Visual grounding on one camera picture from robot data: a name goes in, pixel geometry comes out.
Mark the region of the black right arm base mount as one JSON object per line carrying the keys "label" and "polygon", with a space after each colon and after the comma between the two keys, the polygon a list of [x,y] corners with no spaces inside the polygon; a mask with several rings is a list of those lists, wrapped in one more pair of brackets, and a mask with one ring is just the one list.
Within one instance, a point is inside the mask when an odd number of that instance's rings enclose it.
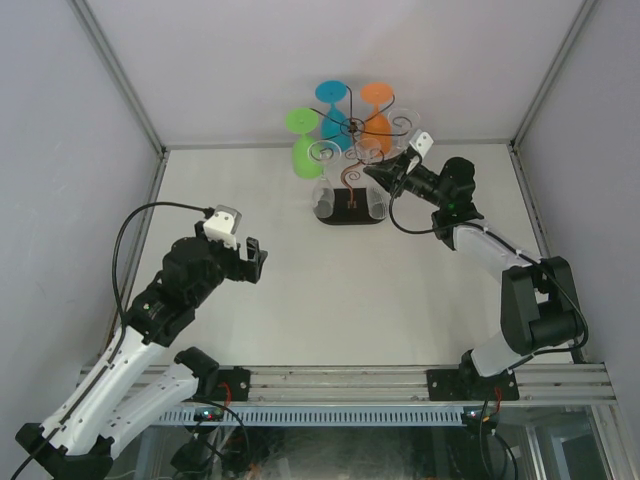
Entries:
{"label": "black right arm base mount", "polygon": [[502,400],[520,399],[514,373],[465,377],[458,369],[429,369],[426,380],[431,401],[484,401],[486,398],[496,399],[498,393]]}

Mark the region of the clear champagne flute front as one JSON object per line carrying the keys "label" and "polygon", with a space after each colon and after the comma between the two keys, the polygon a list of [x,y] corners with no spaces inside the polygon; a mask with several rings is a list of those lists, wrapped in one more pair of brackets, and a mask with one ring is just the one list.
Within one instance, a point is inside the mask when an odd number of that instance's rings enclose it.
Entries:
{"label": "clear champagne flute front", "polygon": [[342,156],[341,147],[332,140],[319,140],[308,149],[309,159],[321,169],[312,192],[312,211],[318,219],[329,218],[334,211],[335,192],[328,179],[327,169]]}

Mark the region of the clear champagne flute back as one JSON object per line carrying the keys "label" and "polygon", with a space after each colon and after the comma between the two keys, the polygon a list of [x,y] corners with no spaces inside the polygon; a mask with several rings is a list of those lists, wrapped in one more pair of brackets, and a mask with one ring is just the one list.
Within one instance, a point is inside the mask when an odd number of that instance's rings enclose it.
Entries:
{"label": "clear champagne flute back", "polygon": [[387,120],[391,126],[392,152],[400,153],[407,147],[414,131],[420,124],[421,117],[414,110],[394,108],[389,111]]}

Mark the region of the blue plastic wine glass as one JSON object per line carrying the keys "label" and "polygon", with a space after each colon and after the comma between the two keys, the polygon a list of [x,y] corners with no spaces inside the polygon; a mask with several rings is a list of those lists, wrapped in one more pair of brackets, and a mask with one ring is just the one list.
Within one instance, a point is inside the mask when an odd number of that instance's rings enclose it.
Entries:
{"label": "blue plastic wine glass", "polygon": [[346,116],[337,107],[337,103],[347,95],[346,85],[338,80],[328,80],[315,89],[318,101],[329,106],[321,124],[321,135],[324,140],[335,142],[342,151],[352,146],[351,138],[345,134]]}

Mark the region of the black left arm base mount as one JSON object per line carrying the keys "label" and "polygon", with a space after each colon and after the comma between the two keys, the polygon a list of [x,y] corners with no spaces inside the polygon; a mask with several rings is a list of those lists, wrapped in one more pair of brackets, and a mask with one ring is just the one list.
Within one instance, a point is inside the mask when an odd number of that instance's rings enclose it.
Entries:
{"label": "black left arm base mount", "polygon": [[242,367],[223,368],[217,372],[216,381],[205,390],[203,398],[216,403],[230,405],[246,402],[251,388],[251,372]]}

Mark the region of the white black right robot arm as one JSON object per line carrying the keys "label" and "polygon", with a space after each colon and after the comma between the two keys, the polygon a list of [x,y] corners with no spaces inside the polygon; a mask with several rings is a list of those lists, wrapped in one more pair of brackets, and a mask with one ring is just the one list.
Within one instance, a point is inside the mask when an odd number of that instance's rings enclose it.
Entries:
{"label": "white black right robot arm", "polygon": [[499,331],[465,352],[457,368],[427,372],[432,400],[519,397],[513,371],[541,355],[581,350],[589,340],[573,274],[560,256],[533,258],[502,238],[473,203],[475,166],[447,160],[440,173],[413,148],[364,169],[392,200],[409,192],[435,206],[430,233],[476,260],[500,286]]}

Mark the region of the orange plastic wine glass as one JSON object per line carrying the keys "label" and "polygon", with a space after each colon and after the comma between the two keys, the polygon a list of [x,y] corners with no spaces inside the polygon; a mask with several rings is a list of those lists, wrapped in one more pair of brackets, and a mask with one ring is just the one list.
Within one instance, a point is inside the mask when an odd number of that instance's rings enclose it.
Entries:
{"label": "orange plastic wine glass", "polygon": [[390,107],[395,95],[393,88],[384,82],[373,82],[360,90],[361,100],[372,107],[371,114],[364,121],[362,140],[377,140],[384,154],[391,150],[392,128],[385,116],[386,108]]}

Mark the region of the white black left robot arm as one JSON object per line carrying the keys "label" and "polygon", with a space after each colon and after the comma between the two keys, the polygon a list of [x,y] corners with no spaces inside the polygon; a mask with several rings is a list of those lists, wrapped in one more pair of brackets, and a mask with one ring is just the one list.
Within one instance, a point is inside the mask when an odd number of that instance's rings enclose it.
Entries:
{"label": "white black left robot arm", "polygon": [[217,392],[219,364],[197,347],[178,352],[155,382],[133,397],[138,377],[195,319],[225,280],[259,281],[268,253],[255,238],[247,255],[231,231],[199,222],[177,240],[161,269],[131,302],[124,324],[73,394],[41,423],[26,423],[17,442],[54,479],[103,479],[126,446],[153,421],[185,400]]}

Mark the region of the green plastic wine glass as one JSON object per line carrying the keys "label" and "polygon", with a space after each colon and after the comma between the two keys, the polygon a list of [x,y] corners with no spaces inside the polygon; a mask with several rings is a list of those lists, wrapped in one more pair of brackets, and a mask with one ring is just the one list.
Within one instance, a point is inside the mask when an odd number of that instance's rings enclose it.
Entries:
{"label": "green plastic wine glass", "polygon": [[290,110],[285,118],[287,130],[298,136],[292,147],[292,165],[302,179],[314,179],[322,173],[322,168],[309,158],[309,148],[315,142],[311,133],[318,124],[318,114],[307,107]]}

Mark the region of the clear upside-down glass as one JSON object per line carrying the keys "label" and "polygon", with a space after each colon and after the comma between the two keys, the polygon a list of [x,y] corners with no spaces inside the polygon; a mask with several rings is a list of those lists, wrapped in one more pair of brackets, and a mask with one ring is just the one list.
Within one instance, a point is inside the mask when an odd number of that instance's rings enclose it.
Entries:
{"label": "clear upside-down glass", "polygon": [[[354,144],[354,149],[361,170],[364,170],[366,166],[375,165],[384,159],[381,144],[376,138],[367,137],[360,139]],[[387,216],[386,192],[365,172],[361,174],[360,180],[365,188],[369,216],[376,221],[384,220]]]}

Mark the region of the clear champagne flute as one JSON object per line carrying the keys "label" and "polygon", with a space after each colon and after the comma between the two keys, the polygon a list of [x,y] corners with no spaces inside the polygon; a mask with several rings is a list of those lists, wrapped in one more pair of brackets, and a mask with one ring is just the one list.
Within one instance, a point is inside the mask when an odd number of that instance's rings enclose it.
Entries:
{"label": "clear champagne flute", "polygon": [[312,192],[312,211],[318,219],[329,218],[334,211],[335,192],[328,179],[327,169],[342,156],[341,147],[332,140],[319,140],[308,149],[309,159],[321,169]]}
{"label": "clear champagne flute", "polygon": [[414,131],[420,124],[421,117],[414,110],[394,108],[389,111],[387,120],[391,126],[392,152],[400,153],[407,147]]}

